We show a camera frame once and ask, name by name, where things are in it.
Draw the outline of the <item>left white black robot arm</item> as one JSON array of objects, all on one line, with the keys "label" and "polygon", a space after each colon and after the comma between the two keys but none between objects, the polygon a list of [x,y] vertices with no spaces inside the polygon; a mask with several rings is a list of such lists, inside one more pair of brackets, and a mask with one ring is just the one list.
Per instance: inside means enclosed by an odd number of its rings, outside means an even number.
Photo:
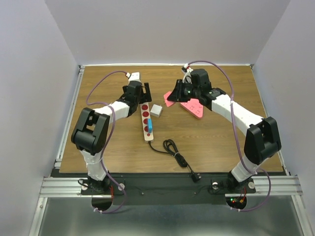
[{"label": "left white black robot arm", "polygon": [[123,95],[110,105],[100,109],[84,108],[71,135],[71,142],[81,152],[88,170],[87,183],[81,186],[93,189],[99,194],[106,193],[112,182],[102,160],[113,130],[108,133],[109,125],[134,114],[138,106],[151,102],[149,83],[131,81],[123,87]]}]

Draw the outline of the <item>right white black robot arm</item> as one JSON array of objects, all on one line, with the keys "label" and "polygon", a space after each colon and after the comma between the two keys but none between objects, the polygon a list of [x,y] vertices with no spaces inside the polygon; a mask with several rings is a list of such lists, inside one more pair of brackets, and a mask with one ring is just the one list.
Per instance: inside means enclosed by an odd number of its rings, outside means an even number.
[{"label": "right white black robot arm", "polygon": [[268,158],[282,148],[277,122],[245,109],[220,88],[212,87],[205,69],[182,68],[184,77],[178,79],[167,100],[188,102],[192,99],[232,124],[234,139],[240,154],[239,163],[229,172],[227,188],[237,192],[244,181],[255,175]]}]

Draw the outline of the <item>white red power strip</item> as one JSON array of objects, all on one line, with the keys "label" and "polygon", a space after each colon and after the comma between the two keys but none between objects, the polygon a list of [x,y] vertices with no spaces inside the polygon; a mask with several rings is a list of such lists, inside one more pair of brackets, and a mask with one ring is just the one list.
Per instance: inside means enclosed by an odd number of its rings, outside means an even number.
[{"label": "white red power strip", "polygon": [[148,102],[140,104],[140,113],[142,119],[144,141],[146,143],[152,142],[154,140],[153,123]]}]

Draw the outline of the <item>blue plug adapter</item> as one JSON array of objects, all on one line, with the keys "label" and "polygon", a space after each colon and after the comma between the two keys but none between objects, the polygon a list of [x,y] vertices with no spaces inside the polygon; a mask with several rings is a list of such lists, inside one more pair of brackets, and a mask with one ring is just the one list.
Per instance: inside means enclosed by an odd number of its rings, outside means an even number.
[{"label": "blue plug adapter", "polygon": [[152,119],[151,118],[147,119],[147,127],[148,127],[148,133],[152,133],[152,131],[153,131],[153,123],[152,123]]}]

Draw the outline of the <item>small pink plug adapter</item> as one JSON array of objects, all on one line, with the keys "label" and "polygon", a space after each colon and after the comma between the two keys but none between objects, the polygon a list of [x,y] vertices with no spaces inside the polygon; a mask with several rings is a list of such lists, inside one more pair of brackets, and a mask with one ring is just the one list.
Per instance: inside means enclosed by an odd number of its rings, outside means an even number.
[{"label": "small pink plug adapter", "polygon": [[169,97],[169,95],[170,95],[171,93],[172,93],[171,91],[168,91],[167,93],[165,93],[165,94],[163,95],[163,98],[164,98],[164,102],[165,102],[166,107],[171,107],[171,106],[173,106],[174,104],[176,104],[176,102],[173,102],[173,101],[169,101],[169,100],[168,100],[168,97]]}]

